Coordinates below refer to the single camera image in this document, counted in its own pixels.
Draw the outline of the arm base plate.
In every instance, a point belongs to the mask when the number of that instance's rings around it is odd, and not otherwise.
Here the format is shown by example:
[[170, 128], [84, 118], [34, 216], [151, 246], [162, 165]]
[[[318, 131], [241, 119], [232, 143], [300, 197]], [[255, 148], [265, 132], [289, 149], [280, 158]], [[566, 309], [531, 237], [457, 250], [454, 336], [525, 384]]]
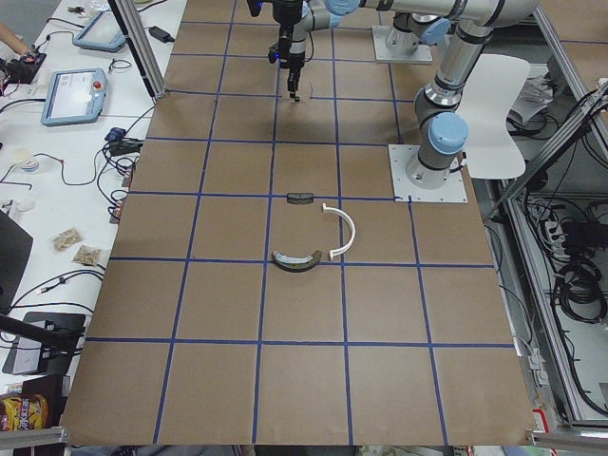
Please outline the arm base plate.
[[394, 26], [373, 26], [372, 39], [377, 62], [409, 65], [432, 63], [430, 47], [420, 44], [412, 32], [401, 31]]
[[418, 145], [390, 144], [389, 165], [398, 202], [467, 203], [466, 189], [454, 159], [446, 171], [426, 171], [417, 161]]

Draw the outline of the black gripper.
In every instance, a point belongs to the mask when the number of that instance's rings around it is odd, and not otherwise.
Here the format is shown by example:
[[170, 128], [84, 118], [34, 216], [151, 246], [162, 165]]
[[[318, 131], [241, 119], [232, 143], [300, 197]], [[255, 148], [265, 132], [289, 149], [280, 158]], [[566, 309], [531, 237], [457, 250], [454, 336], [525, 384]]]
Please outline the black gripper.
[[287, 79], [287, 88], [289, 93], [292, 94], [292, 99], [295, 102], [300, 101], [299, 95], [296, 93], [299, 89], [299, 81], [301, 75], [302, 66], [293, 66], [289, 68], [289, 74]]

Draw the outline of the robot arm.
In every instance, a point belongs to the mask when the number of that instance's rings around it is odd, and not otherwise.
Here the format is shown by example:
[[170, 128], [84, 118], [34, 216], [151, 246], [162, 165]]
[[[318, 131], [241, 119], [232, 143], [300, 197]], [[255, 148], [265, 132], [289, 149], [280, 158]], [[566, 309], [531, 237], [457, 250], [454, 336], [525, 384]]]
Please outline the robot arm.
[[387, 50], [405, 56], [413, 54], [421, 45], [438, 45], [449, 29], [450, 21], [445, 17], [396, 12], [383, 44]]
[[415, 112], [423, 134], [413, 161], [416, 184], [444, 176], [464, 143], [454, 151], [433, 137], [447, 126], [465, 126], [456, 114], [466, 82], [493, 30], [517, 24], [538, 5], [536, 1], [274, 1], [273, 18], [279, 24], [278, 41], [269, 51], [269, 61], [289, 70], [287, 87], [297, 100], [301, 69], [305, 65], [307, 36], [314, 30], [331, 29], [341, 18], [358, 9], [392, 11], [393, 28], [412, 33], [428, 44], [434, 30], [442, 38], [450, 21], [458, 21], [440, 68], [432, 82], [415, 98]]

